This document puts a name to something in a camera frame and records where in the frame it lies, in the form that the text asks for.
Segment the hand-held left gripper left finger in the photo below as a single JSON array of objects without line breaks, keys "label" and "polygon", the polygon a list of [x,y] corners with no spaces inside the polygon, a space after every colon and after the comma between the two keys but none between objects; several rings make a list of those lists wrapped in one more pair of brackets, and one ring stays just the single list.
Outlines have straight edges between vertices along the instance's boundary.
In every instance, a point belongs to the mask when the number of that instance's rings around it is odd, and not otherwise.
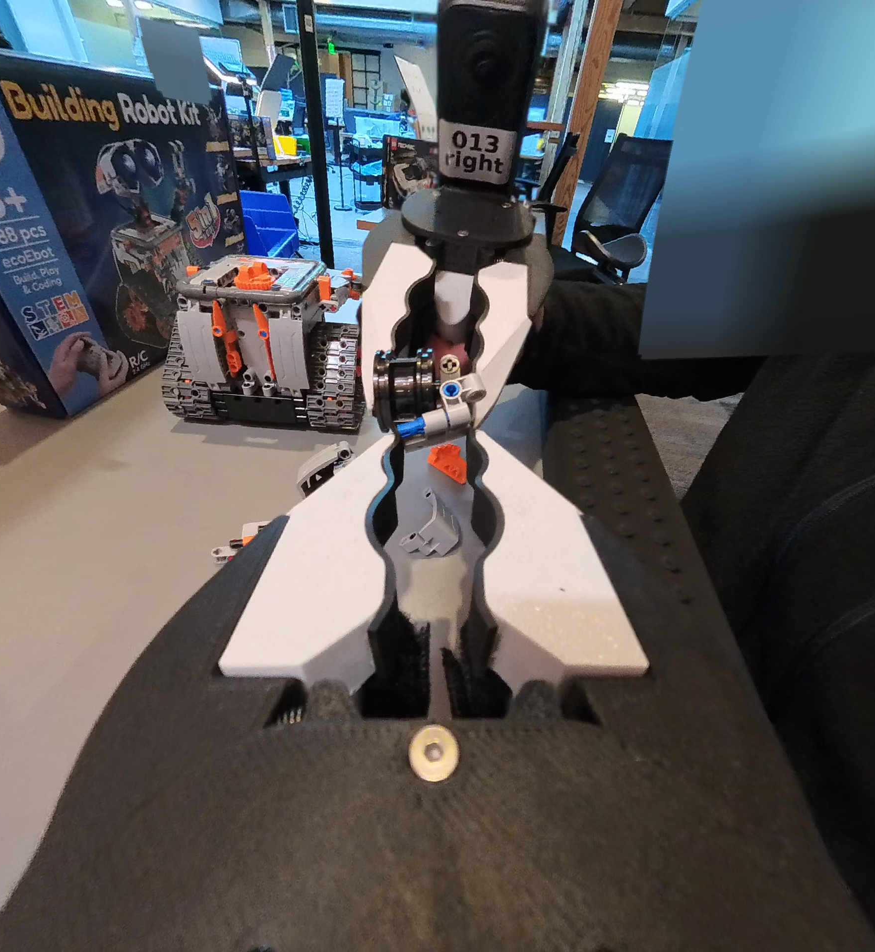
[{"label": "hand-held left gripper left finger", "polygon": [[367,681],[392,666],[402,447],[385,435],[298,503],[218,666],[224,676]]}]

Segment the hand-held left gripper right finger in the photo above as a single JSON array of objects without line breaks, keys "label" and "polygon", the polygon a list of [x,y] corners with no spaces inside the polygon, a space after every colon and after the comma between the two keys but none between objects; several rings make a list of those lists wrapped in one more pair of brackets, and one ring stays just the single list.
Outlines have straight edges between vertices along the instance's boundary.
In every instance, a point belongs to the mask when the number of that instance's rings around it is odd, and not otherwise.
[{"label": "hand-held left gripper right finger", "polygon": [[581,512],[484,432],[484,482],[502,504],[502,539],[483,570],[503,679],[640,676],[648,660]]}]

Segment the black toy wheel hub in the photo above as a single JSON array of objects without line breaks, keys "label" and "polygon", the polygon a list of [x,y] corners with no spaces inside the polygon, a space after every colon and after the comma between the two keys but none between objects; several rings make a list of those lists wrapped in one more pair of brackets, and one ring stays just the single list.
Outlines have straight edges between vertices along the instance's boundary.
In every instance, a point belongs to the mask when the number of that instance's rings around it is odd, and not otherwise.
[{"label": "black toy wheel hub", "polygon": [[[378,351],[371,381],[379,427],[395,434],[406,446],[430,446],[464,434],[474,425],[472,405],[485,393],[479,376],[461,376],[459,363],[452,356],[438,371],[430,350],[420,350],[413,356]],[[412,421],[433,410],[444,410],[447,414],[446,432],[409,441],[397,434],[399,422]]]}]

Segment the grey curved brick panel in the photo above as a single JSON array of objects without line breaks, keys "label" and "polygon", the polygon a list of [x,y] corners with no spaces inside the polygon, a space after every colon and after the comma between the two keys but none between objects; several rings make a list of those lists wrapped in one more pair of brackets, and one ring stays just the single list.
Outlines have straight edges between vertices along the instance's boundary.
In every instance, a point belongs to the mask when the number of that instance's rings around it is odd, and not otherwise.
[{"label": "grey curved brick panel", "polygon": [[454,510],[429,484],[399,503],[398,535],[399,547],[421,558],[447,556],[460,543]]}]

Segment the person's right forearm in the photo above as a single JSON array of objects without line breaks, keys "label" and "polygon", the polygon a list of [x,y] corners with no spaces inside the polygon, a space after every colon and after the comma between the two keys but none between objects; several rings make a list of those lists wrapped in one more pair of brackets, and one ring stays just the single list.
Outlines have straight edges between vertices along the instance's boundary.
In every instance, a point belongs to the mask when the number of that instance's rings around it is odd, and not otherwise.
[{"label": "person's right forearm", "polygon": [[648,394],[712,401],[744,391],[763,357],[646,360],[647,286],[554,281],[508,382],[569,398]]}]

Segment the person's right hand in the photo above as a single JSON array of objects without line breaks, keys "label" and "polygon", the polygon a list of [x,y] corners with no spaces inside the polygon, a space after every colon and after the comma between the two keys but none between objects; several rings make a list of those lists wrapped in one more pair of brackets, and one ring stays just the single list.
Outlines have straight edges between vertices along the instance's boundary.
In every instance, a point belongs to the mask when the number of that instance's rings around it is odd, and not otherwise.
[{"label": "person's right hand", "polygon": [[433,332],[424,347],[426,350],[433,351],[434,363],[438,371],[440,371],[443,363],[452,356],[459,363],[461,376],[471,373],[471,359],[466,343],[454,343]]}]

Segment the grey orange axle assembly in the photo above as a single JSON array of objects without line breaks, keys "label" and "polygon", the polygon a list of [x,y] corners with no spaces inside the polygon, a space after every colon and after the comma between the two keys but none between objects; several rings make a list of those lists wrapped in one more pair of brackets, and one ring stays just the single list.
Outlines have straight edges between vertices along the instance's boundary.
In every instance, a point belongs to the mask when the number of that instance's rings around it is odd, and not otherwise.
[{"label": "grey orange axle assembly", "polygon": [[211,550],[211,556],[217,565],[224,565],[231,561],[245,545],[250,543],[253,538],[263,530],[269,521],[247,522],[242,526],[240,536],[232,539],[226,544],[216,546]]}]

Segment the wooden pillar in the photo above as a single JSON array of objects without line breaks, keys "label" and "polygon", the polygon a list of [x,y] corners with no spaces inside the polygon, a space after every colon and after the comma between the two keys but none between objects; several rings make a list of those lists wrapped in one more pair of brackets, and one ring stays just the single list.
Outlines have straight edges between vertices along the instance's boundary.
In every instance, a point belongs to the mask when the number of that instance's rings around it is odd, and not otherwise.
[{"label": "wooden pillar", "polygon": [[610,57],[622,5],[622,1],[598,1],[594,6],[568,124],[569,133],[579,134],[576,152],[568,161],[552,197],[557,206],[565,209],[556,219],[551,239],[553,244],[563,242],[568,211],[573,203],[579,168],[598,105],[601,82]]}]

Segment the black car kit box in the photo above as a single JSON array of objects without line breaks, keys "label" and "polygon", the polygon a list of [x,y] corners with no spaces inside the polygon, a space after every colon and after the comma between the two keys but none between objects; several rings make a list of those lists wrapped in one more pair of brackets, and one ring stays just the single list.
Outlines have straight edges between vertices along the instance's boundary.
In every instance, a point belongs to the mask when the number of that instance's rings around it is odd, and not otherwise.
[{"label": "black car kit box", "polygon": [[438,147],[417,138],[384,135],[382,138],[382,206],[401,208],[406,198],[433,188],[438,176]]}]

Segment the grey dome brick assembly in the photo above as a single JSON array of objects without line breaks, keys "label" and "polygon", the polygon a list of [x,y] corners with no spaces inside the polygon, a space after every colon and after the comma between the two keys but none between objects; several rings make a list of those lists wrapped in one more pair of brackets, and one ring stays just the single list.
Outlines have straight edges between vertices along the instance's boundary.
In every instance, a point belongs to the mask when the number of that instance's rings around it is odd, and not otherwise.
[{"label": "grey dome brick assembly", "polygon": [[344,440],[315,452],[301,465],[297,474],[297,488],[301,497],[306,498],[325,485],[337,470],[349,463],[353,455],[353,447]]}]

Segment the tracked toy brick robot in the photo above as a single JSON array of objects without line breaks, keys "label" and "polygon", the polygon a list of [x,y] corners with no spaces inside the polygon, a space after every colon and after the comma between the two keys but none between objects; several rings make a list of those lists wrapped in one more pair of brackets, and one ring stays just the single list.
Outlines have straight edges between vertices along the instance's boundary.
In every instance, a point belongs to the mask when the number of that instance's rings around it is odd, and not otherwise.
[{"label": "tracked toy brick robot", "polygon": [[360,300],[351,269],[230,255],[188,268],[161,381],[183,419],[351,433],[360,429],[360,327],[334,317]]}]

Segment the blue plastic bin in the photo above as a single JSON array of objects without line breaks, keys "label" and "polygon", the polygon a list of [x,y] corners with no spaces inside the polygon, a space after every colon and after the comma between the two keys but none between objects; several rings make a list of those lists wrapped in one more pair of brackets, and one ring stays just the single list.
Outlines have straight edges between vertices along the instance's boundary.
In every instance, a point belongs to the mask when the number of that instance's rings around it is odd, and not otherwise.
[{"label": "blue plastic bin", "polygon": [[293,258],[300,247],[299,230],[288,199],[280,193],[240,191],[247,253]]}]

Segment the black mesh office chair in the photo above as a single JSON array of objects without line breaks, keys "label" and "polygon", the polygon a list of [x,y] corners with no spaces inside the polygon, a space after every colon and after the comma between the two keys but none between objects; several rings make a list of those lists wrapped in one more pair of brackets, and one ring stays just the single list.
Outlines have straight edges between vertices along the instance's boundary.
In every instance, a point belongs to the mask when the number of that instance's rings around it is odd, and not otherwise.
[{"label": "black mesh office chair", "polygon": [[550,246],[556,280],[627,282],[647,257],[640,231],[663,188],[672,145],[617,137],[574,220],[571,249]]}]

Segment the blue toy kit box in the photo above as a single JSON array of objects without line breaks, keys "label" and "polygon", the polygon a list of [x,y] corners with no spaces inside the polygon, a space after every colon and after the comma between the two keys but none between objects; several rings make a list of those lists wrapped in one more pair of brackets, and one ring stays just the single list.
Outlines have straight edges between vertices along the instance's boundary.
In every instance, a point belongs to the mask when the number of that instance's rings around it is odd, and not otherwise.
[{"label": "blue toy kit box", "polygon": [[190,266],[244,252],[221,90],[0,51],[0,403],[63,418],[165,359]]}]

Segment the black metal post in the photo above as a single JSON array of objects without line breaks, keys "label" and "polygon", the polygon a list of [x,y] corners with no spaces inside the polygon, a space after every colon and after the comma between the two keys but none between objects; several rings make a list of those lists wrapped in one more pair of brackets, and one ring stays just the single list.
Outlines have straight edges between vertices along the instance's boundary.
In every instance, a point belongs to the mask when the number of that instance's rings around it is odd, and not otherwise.
[{"label": "black metal post", "polygon": [[335,268],[314,3],[299,0],[296,4],[319,249],[325,265],[328,268]]}]

